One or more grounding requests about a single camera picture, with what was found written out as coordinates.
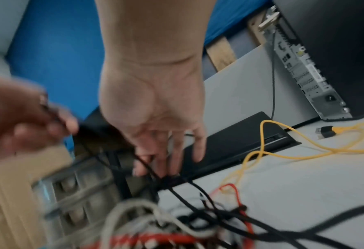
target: blue surface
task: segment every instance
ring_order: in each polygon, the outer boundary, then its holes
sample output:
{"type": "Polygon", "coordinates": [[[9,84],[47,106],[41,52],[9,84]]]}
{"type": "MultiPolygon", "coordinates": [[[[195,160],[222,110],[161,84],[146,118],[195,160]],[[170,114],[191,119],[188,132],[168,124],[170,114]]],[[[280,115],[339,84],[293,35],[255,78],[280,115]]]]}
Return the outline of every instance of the blue surface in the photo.
{"type": "MultiPolygon", "coordinates": [[[[266,2],[218,0],[205,43],[266,2]]],[[[12,75],[43,85],[82,119],[98,105],[103,58],[94,0],[31,0],[6,56],[12,75]]]]}

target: cable plug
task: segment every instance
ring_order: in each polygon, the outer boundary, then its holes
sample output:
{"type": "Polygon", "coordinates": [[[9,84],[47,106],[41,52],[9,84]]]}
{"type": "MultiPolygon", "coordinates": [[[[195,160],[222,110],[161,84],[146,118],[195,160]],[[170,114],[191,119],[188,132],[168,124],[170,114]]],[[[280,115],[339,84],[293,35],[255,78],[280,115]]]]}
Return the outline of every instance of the cable plug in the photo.
{"type": "Polygon", "coordinates": [[[335,136],[337,133],[334,132],[332,126],[323,126],[316,129],[316,134],[319,139],[329,138],[335,136]]]}

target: sticker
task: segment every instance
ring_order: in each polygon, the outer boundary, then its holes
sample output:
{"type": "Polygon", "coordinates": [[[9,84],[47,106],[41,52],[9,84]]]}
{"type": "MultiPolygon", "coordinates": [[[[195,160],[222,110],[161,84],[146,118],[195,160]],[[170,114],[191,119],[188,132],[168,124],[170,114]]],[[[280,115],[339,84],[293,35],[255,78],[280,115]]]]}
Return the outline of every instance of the sticker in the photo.
{"type": "Polygon", "coordinates": [[[320,73],[317,71],[316,67],[313,65],[313,63],[306,65],[306,68],[308,69],[308,71],[310,72],[310,74],[312,74],[313,78],[317,81],[317,82],[323,82],[324,79],[323,77],[320,75],[320,73]]]}

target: red wire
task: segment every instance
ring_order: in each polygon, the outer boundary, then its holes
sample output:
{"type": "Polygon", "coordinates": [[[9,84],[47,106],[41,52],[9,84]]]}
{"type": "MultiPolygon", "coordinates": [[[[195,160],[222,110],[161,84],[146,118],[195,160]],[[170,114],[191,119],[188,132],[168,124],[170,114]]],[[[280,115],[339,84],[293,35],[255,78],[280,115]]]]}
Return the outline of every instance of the red wire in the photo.
{"type": "MultiPolygon", "coordinates": [[[[242,206],[242,203],[241,203],[241,199],[239,197],[239,191],[237,189],[237,187],[232,184],[232,183],[228,183],[228,184],[225,184],[221,187],[219,187],[218,189],[214,190],[211,195],[215,194],[216,192],[218,192],[219,190],[222,190],[222,188],[224,187],[232,187],[235,191],[235,198],[237,199],[237,203],[238,203],[238,206],[242,206]]],[[[240,213],[244,216],[248,216],[244,211],[240,211],[240,213]]],[[[246,229],[248,230],[248,232],[250,233],[254,233],[254,230],[253,230],[253,226],[252,224],[250,224],[249,222],[244,222],[245,225],[246,225],[246,229]]],[[[244,243],[244,249],[252,249],[254,247],[254,243],[253,243],[253,240],[250,240],[250,239],[245,239],[245,243],[244,243]]]]}
{"type": "MultiPolygon", "coordinates": [[[[116,244],[134,246],[138,241],[140,241],[141,243],[145,243],[148,240],[156,240],[159,244],[169,243],[170,241],[176,244],[193,244],[199,241],[198,239],[192,236],[183,234],[141,234],[139,236],[134,236],[134,237],[123,235],[123,236],[113,236],[110,241],[110,246],[111,248],[114,247],[116,244]]],[[[100,242],[97,242],[89,246],[83,246],[80,248],[98,249],[99,247],[100,247],[100,242]]]]}

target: forearm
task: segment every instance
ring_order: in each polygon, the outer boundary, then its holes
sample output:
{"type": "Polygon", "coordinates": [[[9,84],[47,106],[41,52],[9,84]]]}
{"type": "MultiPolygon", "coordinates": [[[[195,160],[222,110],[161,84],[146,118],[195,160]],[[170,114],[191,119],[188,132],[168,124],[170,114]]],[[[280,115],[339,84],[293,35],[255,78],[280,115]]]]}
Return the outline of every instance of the forearm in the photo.
{"type": "Polygon", "coordinates": [[[216,0],[96,0],[106,60],[179,62],[200,55],[216,0]]]}

